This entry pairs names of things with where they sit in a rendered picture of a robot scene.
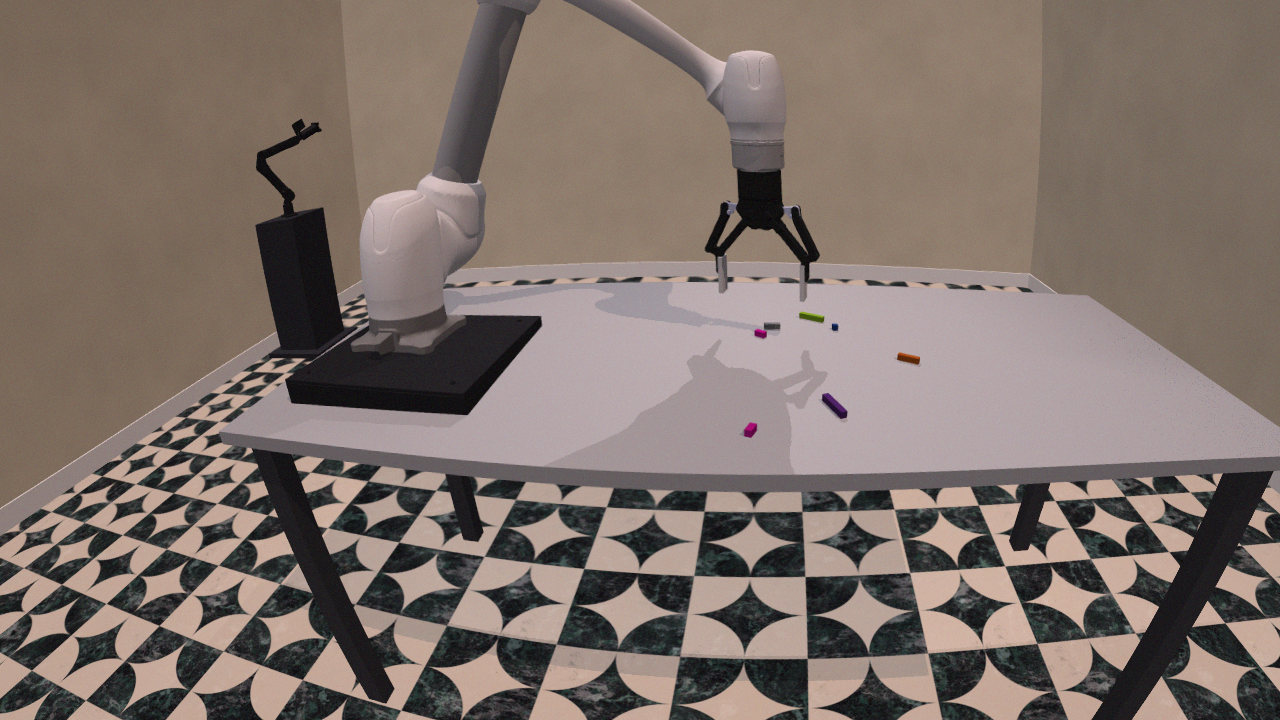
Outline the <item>purple rod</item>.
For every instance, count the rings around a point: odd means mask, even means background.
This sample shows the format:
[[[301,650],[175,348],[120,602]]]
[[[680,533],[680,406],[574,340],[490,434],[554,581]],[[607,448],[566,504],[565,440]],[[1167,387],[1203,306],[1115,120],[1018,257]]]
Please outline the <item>purple rod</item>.
[[[840,418],[847,418],[847,410],[838,404],[829,393],[822,395],[822,401]]]

